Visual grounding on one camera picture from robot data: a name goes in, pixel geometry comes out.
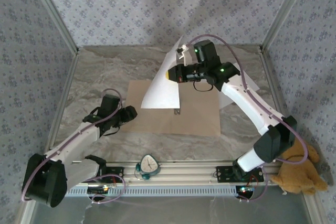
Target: gray marble surface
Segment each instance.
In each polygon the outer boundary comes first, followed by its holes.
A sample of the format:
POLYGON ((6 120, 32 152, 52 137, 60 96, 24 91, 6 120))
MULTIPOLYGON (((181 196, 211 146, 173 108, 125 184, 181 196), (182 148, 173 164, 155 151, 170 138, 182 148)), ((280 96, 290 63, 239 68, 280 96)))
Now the gray marble surface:
MULTIPOLYGON (((216 46, 222 62, 235 62, 229 50, 216 46)), ((79 51, 56 144, 63 141, 92 109, 100 105, 103 89, 114 88, 127 96, 130 80, 152 80, 170 47, 90 47, 79 51)), ((274 107, 257 46, 235 47, 247 74, 257 83, 257 92, 274 107)), ((174 134, 129 133, 100 138, 84 151, 107 161, 134 161, 151 153, 158 160, 233 160, 249 150, 259 135, 249 118, 236 104, 220 111, 220 137, 174 134)))

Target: small clock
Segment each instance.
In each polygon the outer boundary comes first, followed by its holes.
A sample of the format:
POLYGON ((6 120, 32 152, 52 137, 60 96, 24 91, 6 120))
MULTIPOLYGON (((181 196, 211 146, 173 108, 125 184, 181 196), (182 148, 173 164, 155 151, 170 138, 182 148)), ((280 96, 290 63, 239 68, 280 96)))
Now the small clock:
POLYGON ((143 179, 147 180, 151 176, 158 174, 161 168, 152 155, 146 154, 143 156, 140 163, 136 165, 136 170, 141 173, 143 179))

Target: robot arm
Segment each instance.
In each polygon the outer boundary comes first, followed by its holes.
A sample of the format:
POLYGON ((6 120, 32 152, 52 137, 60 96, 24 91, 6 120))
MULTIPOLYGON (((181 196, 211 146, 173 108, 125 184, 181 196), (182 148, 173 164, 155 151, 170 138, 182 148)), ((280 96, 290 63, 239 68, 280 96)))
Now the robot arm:
POLYGON ((119 102, 118 97, 106 94, 102 99, 101 106, 86 116, 80 126, 67 139, 44 155, 34 154, 29 159, 22 190, 37 167, 51 157, 30 182, 25 194, 26 197, 56 207, 73 186, 108 173, 106 161, 102 158, 89 155, 80 163, 73 163, 73 161, 78 160, 81 152, 97 141, 111 127, 119 128, 137 116, 135 108, 128 106, 118 110, 110 119, 89 127, 92 123, 111 115, 118 108, 119 102))
MULTIPOLYGON (((230 62, 221 63, 211 41, 203 40, 196 43, 194 51, 198 63, 187 66, 179 64, 171 68, 167 73, 168 79, 178 83, 205 79, 209 84, 215 86, 219 92, 230 97, 251 119, 261 138, 250 151, 233 162, 235 176, 237 180, 242 180, 249 176, 249 172, 254 168, 263 163, 272 162, 290 148, 295 140, 295 136, 281 123, 266 114, 246 91, 249 90, 259 103, 292 128, 296 128, 297 122, 291 116, 285 118, 252 89, 247 87, 247 90, 245 90, 240 71, 230 62)), ((185 52, 185 48, 177 50, 178 55, 185 54, 185 52)))

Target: patterned wall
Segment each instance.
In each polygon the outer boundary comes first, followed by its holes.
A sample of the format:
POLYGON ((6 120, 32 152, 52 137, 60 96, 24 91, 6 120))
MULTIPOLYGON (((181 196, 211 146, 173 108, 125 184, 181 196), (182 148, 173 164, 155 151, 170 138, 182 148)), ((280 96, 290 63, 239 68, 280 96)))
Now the patterned wall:
POLYGON ((320 194, 336 223, 336 0, 297 0, 270 48, 287 110, 319 146, 329 190, 320 194))
POLYGON ((283 0, 53 0, 77 46, 172 45, 212 33, 261 44, 283 0))
POLYGON ((0 223, 12 223, 28 158, 43 151, 70 50, 40 0, 0 0, 0 223))

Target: teddy bear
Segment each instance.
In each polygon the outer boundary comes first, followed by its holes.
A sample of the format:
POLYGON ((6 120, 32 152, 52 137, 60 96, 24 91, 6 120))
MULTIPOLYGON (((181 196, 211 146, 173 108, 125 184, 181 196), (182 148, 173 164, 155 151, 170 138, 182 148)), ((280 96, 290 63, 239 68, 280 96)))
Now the teddy bear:
MULTIPOLYGON (((320 160, 319 154, 313 146, 306 144, 308 158, 300 165, 283 163, 279 174, 271 176, 271 180, 278 184, 283 191, 298 194, 303 192, 307 195, 315 194, 316 190, 326 191, 327 183, 320 178, 313 163, 320 160)), ((294 145, 282 154, 285 160, 298 162, 303 158, 304 150, 300 141, 295 139, 294 145)))

